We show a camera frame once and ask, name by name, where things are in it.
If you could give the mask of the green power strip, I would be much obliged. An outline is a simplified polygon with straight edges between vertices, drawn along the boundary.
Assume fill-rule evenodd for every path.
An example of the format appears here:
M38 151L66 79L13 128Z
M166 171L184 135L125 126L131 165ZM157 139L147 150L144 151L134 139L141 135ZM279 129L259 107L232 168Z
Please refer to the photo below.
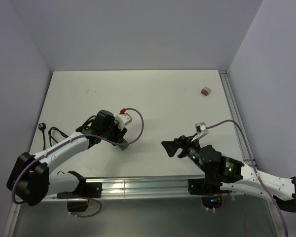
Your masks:
M126 141L125 139L123 139L123 140L121 141L120 145L118 145L118 147L119 147L122 151L126 150L126 149L129 147L129 145L128 145L128 141Z

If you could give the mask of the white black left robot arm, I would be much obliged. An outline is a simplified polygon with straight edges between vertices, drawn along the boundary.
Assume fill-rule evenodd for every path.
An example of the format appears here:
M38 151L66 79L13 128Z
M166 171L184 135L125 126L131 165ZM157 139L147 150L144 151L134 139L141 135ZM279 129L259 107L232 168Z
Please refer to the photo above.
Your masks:
M125 144L126 125L131 122L132 117L125 112L115 116L109 111L100 110L62 142L33 155L22 153L6 185L12 192L12 201L15 204L34 206L52 194L83 196L86 192L86 179L82 175L75 171L60 176L52 176L51 173L73 156L102 140L113 145Z

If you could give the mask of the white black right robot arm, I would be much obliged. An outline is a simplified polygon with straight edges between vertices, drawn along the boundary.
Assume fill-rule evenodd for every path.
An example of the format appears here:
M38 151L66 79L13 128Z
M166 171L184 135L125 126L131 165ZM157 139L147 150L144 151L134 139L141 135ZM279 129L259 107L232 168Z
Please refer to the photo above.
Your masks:
M281 178L254 171L249 165L223 156L212 145L201 147L191 136L181 136L161 143L169 157L189 158L201 171L203 178L188 180L191 195L209 196L219 193L249 194L275 202L280 210L296 213L296 176Z

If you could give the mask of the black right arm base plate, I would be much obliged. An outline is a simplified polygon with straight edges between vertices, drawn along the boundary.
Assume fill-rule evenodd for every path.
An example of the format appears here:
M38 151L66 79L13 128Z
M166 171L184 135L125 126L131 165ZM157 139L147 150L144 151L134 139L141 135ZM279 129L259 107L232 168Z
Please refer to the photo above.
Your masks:
M222 182L210 181L205 178L188 179L188 192L190 195L214 196L218 194L227 194L231 191L221 190Z

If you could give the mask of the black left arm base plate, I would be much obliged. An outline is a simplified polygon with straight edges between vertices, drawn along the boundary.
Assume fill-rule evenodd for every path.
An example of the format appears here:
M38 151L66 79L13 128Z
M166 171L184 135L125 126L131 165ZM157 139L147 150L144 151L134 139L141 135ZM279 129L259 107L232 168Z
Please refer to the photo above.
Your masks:
M87 182L83 185L79 185L72 192L62 192L57 194L58 199L83 197L83 198L100 198L102 193L101 182Z

